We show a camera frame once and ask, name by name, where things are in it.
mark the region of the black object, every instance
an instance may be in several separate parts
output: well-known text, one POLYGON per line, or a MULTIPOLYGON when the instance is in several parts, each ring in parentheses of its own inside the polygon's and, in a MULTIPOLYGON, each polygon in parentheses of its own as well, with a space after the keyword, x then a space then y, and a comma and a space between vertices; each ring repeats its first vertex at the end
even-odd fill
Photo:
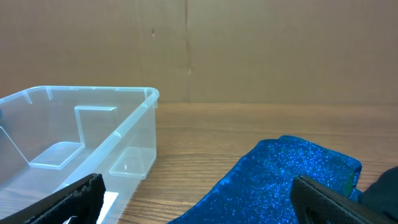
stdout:
POLYGON ((358 203, 398 222, 398 167, 385 171, 358 197, 358 203))
POLYGON ((397 224, 309 177, 296 177, 290 193, 300 224, 397 224))
POLYGON ((101 174, 90 174, 33 205, 0 220, 0 224, 95 224, 104 202, 101 174))

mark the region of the tabletop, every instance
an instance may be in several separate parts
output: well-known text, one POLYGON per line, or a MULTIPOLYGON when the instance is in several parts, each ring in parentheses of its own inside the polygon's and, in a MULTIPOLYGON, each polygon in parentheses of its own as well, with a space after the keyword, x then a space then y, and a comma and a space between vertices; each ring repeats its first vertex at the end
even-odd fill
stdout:
POLYGON ((359 190, 398 166, 398 106, 159 104, 157 160, 119 223, 166 223, 262 139, 293 135, 362 162, 359 190))

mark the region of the glittery blue fabric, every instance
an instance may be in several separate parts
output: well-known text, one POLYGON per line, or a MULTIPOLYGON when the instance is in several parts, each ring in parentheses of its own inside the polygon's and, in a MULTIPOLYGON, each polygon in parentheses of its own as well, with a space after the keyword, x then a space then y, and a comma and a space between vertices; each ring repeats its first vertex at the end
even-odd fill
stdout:
POLYGON ((293 136, 260 141, 189 211, 170 224, 298 223, 293 178, 306 175, 357 200, 361 163, 293 136))

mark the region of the brown wall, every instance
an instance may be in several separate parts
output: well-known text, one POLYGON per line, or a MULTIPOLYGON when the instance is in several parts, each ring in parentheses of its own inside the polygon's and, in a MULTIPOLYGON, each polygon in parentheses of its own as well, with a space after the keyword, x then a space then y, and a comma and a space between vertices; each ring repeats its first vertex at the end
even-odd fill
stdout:
POLYGON ((0 97, 153 86, 162 101, 398 103, 396 0, 2 0, 0 97))

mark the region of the clear plastic container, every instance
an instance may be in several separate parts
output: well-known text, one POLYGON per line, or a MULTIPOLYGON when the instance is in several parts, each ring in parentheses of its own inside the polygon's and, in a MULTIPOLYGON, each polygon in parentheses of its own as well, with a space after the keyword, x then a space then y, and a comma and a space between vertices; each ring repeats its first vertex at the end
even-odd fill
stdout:
POLYGON ((91 173, 116 223, 156 159, 154 88, 38 86, 0 99, 0 219, 91 173))

